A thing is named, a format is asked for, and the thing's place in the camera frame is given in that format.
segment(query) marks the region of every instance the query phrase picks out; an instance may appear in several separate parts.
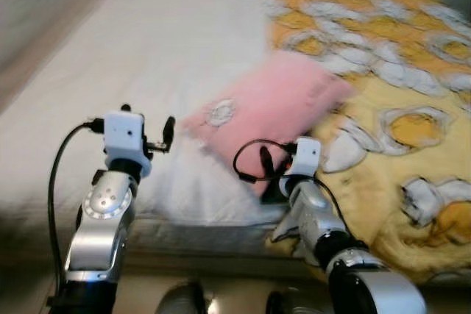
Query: yellow blanket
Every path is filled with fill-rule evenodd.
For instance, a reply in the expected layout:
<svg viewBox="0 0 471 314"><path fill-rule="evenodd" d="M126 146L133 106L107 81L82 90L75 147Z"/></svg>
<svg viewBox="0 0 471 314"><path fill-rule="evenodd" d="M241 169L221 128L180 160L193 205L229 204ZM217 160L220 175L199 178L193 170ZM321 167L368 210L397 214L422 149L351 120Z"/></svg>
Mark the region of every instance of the yellow blanket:
<svg viewBox="0 0 471 314"><path fill-rule="evenodd" d="M316 126L353 233L417 282L471 281L471 28L440 0L266 0L277 49L358 95Z"/></svg>

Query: floor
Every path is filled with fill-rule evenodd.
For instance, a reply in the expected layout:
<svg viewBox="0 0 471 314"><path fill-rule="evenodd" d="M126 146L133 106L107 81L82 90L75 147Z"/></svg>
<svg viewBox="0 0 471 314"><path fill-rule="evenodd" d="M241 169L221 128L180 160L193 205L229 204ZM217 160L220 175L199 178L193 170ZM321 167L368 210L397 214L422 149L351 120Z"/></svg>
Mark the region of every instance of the floor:
<svg viewBox="0 0 471 314"><path fill-rule="evenodd" d="M52 275L42 271L2 270L0 281L0 313L45 314L47 293L52 288ZM165 292L185 280L180 276L128 273L121 278L115 314L151 314ZM329 309L325 286L312 282L270 281L205 277L202 279L206 294L213 298L208 314L263 314L266 298L273 290L296 287L314 296L320 310ZM428 288L423 291L428 303L428 314L471 314L471 289Z"/></svg>

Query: floral blanket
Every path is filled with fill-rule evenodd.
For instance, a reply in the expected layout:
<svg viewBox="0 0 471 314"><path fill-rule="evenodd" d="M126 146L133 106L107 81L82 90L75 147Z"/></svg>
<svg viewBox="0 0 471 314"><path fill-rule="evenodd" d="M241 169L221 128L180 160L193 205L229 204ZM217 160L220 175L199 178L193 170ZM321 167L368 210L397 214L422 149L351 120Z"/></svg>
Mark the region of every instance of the floral blanket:
<svg viewBox="0 0 471 314"><path fill-rule="evenodd" d="M319 178L353 233L417 282L471 283L470 25L440 0L266 0L266 11L274 48L358 90L313 129Z"/></svg>

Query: white bed sheet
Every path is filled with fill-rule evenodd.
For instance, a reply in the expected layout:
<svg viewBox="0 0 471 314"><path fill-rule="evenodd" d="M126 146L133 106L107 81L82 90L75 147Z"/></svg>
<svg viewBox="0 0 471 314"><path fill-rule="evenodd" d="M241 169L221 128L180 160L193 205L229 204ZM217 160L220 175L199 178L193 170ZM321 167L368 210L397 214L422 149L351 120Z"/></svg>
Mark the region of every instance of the white bed sheet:
<svg viewBox="0 0 471 314"><path fill-rule="evenodd" d="M179 121L266 55L262 0L101 0L0 116L0 219L43 227L46 190L65 134L123 102L146 116L150 140L167 116ZM57 176L57 219L71 216L97 168L102 138L81 132ZM247 186L198 144L177 134L141 182L140 218L248 226L277 221Z"/></svg>

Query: pink cushion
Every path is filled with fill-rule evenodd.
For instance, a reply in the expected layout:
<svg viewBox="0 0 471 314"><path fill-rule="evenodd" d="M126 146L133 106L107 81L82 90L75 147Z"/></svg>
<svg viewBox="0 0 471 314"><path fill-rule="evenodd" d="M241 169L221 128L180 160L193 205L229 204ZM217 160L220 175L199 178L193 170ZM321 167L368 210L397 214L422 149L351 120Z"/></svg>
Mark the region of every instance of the pink cushion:
<svg viewBox="0 0 471 314"><path fill-rule="evenodd" d="M347 82L304 54L276 51L260 67L186 118L183 127L207 143L232 169L235 154L248 141L293 141L352 92ZM240 171L263 176L260 147L252 145L241 154L237 163ZM276 168L284 154L274 146L267 147ZM261 195L267 183L251 186Z"/></svg>

